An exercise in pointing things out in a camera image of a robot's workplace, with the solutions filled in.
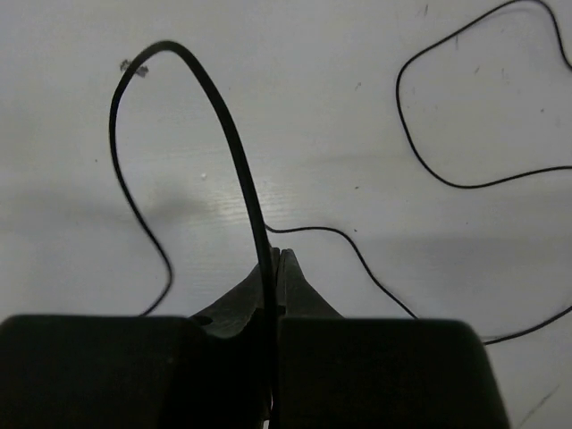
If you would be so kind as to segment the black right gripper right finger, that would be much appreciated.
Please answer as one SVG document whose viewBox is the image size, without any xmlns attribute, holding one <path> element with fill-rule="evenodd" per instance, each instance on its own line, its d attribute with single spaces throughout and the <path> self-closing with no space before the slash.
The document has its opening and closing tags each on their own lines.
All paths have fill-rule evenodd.
<svg viewBox="0 0 572 429">
<path fill-rule="evenodd" d="M 280 255 L 282 428 L 507 428 L 484 345 L 443 319 L 345 318 Z"/>
</svg>

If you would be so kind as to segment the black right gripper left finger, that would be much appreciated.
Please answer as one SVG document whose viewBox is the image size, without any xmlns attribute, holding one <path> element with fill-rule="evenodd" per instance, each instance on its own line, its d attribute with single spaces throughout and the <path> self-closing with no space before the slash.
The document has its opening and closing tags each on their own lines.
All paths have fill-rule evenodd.
<svg viewBox="0 0 572 429">
<path fill-rule="evenodd" d="M 190 317 L 1 324 L 4 428 L 260 428 L 270 404 L 258 269 Z"/>
</svg>

